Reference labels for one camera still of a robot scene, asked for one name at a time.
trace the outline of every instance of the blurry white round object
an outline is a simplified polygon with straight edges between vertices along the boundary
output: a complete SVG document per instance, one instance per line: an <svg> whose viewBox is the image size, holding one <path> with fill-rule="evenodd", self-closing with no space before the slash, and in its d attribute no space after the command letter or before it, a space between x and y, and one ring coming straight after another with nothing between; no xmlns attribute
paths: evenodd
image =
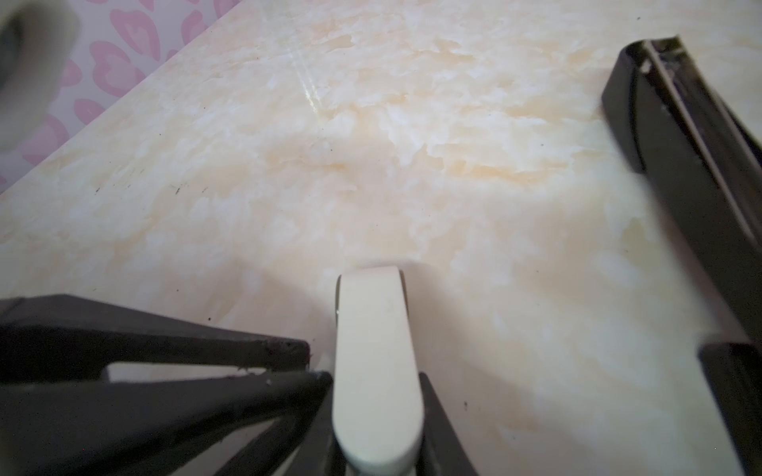
<svg viewBox="0 0 762 476"><path fill-rule="evenodd" d="M0 0L0 150L43 121L78 32L66 0Z"/></svg>

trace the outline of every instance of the marble tabletop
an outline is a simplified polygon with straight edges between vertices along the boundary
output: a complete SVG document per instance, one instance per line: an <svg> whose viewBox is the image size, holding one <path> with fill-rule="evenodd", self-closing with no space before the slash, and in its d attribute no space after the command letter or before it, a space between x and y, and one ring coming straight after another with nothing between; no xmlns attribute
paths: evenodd
<svg viewBox="0 0 762 476"><path fill-rule="evenodd" d="M337 277L396 264L482 475L740 473L696 358L729 331L600 93L626 44L680 34L762 136L761 24L759 0L244 1L0 196L0 297L330 367Z"/></svg>

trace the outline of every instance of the black plastic object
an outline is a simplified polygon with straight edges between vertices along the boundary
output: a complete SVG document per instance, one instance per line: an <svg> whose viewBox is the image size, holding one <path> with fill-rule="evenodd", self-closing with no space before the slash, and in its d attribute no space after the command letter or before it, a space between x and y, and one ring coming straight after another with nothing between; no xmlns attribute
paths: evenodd
<svg viewBox="0 0 762 476"><path fill-rule="evenodd" d="M260 375L111 383L112 362L265 368ZM170 474L246 425L277 418L216 473L339 476L332 378L301 340L223 331L71 296L0 301L0 471ZM422 474L475 474L421 374Z"/></svg>
<svg viewBox="0 0 762 476"><path fill-rule="evenodd" d="M619 55L603 93L609 127L753 344L700 351L747 474L762 470L762 151L704 83L678 38Z"/></svg>

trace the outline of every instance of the pink heart shape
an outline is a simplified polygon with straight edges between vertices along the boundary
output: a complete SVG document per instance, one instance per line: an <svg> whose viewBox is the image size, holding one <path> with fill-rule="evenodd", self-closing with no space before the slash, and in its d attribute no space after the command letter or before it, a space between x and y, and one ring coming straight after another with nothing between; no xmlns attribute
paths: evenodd
<svg viewBox="0 0 762 476"><path fill-rule="evenodd" d="M138 0L142 4L142 6L148 8L150 11L153 11L154 5L153 0Z"/></svg>
<svg viewBox="0 0 762 476"><path fill-rule="evenodd" d="M150 16L139 10L112 10L108 16L114 29L130 48L141 55L159 60L162 53L158 31Z"/></svg>
<svg viewBox="0 0 762 476"><path fill-rule="evenodd" d="M95 60L93 82L112 96L122 97L146 75L130 63L130 57L117 45L108 41L90 43L90 54Z"/></svg>
<svg viewBox="0 0 762 476"><path fill-rule="evenodd" d="M74 114L83 124L88 125L100 116L106 108L92 99L78 99L74 101Z"/></svg>
<svg viewBox="0 0 762 476"><path fill-rule="evenodd" d="M21 157L25 161L38 165L67 140L69 140L69 132L61 121L47 114L34 134L18 146L18 151L21 152Z"/></svg>
<svg viewBox="0 0 762 476"><path fill-rule="evenodd" d="M241 0L214 0L214 11L217 13L218 18L222 18L223 15L235 7Z"/></svg>
<svg viewBox="0 0 762 476"><path fill-rule="evenodd" d="M180 34L183 37L183 42L189 44L193 41L193 38L199 36L204 30L206 30L207 24L203 22L203 15L198 10L193 10L185 19L182 25L180 25Z"/></svg>
<svg viewBox="0 0 762 476"><path fill-rule="evenodd" d="M73 86L78 84L82 80L82 70L77 66L77 63L71 59L66 60L66 66L61 74L62 86Z"/></svg>

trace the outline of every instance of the wall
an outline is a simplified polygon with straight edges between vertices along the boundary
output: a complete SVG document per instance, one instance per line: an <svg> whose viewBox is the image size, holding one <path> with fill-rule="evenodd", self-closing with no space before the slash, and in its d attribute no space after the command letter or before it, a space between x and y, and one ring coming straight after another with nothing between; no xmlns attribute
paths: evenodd
<svg viewBox="0 0 762 476"><path fill-rule="evenodd" d="M69 0L79 39L44 122L0 153L0 193L240 0Z"/></svg>

